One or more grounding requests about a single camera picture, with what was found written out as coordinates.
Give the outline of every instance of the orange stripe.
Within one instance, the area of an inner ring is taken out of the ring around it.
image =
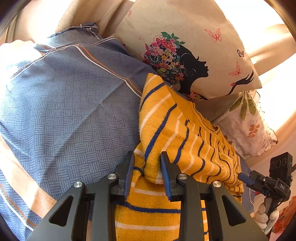
[[[95,62],[97,62],[98,64],[100,64],[100,65],[102,65],[104,68],[106,68],[107,70],[109,70],[111,73],[113,73],[114,75],[116,75],[116,76],[118,76],[118,77],[120,77],[120,78],[123,78],[124,80],[126,80],[126,81],[128,81],[137,91],[138,91],[138,93],[140,93],[140,94],[142,94],[142,92],[141,91],[139,91],[138,89],[137,89],[137,87],[129,80],[129,79],[126,79],[126,78],[124,78],[124,77],[122,77],[122,76],[120,76],[119,74],[117,74],[117,73],[115,73],[114,71],[112,71],[111,69],[109,69],[107,66],[105,66],[104,64],[102,64],[100,61],[98,61],[95,57],[93,57],[91,54],[90,54],[90,52],[84,47],[84,46],[82,46],[81,45],[81,47],[84,49],[84,51],[89,55],[89,57],[91,57]]]
[[[34,213],[43,218],[55,205],[56,200],[43,191],[23,169],[2,136],[0,136],[0,160],[0,169],[9,185]]]
[[[43,47],[43,48],[48,49],[48,50],[52,50],[53,49],[53,48],[49,48],[49,47],[47,47],[45,45],[42,45],[42,44],[36,44],[36,45],[39,45],[40,47]]]
[[[19,209],[19,207],[10,199],[10,197],[7,195],[7,193],[4,191],[3,186],[0,184],[0,188],[2,189],[2,192],[4,194],[4,196],[8,199],[8,201],[19,211],[19,213],[22,215],[22,217],[24,218],[24,220],[30,224],[32,227],[36,227],[36,224],[33,224],[30,220],[28,220],[26,218],[26,216],[24,215],[24,213],[21,211],[21,209]]]

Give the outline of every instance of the yellow towel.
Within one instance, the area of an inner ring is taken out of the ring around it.
[[[161,77],[148,74],[140,103],[140,144],[134,151],[135,168],[126,202],[115,210],[117,240],[176,240],[179,235],[180,202],[169,202],[160,171],[160,153],[195,180],[221,181],[241,201],[243,185],[239,157],[223,137]],[[203,210],[204,240],[209,239]]]

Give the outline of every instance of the butterfly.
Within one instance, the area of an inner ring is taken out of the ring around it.
[[[239,54],[240,57],[244,57],[244,52],[243,51],[241,52],[241,51],[237,50],[237,53]]]
[[[217,40],[219,40],[220,42],[222,41],[222,34],[219,28],[217,28],[216,33],[213,33],[208,29],[205,29],[205,31],[209,34],[209,36],[214,42],[217,42]]]
[[[237,70],[229,72],[228,74],[232,76],[236,76],[236,75],[239,76],[241,73],[242,73],[242,68],[239,66],[239,63],[237,62]]]

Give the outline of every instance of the pillow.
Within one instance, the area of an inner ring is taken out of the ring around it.
[[[114,36],[189,100],[262,87],[214,0],[137,0]]]
[[[212,122],[243,159],[259,156],[278,143],[264,121],[259,99],[257,91],[242,92],[229,110]]]

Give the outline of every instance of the metal screw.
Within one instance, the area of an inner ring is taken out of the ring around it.
[[[108,175],[108,179],[110,179],[110,180],[113,180],[115,178],[116,178],[116,174],[114,174],[114,173],[111,173]]]
[[[219,188],[219,187],[221,187],[221,183],[219,182],[219,181],[214,181],[213,182],[213,186],[215,187],[215,188]]]
[[[181,179],[181,180],[185,180],[185,179],[187,179],[187,175],[186,175],[185,173],[181,173],[181,174],[179,174],[178,177],[179,177],[179,179]]]
[[[76,188],[80,188],[81,186],[82,186],[82,182],[80,182],[80,181],[74,183],[74,187],[76,187]]]

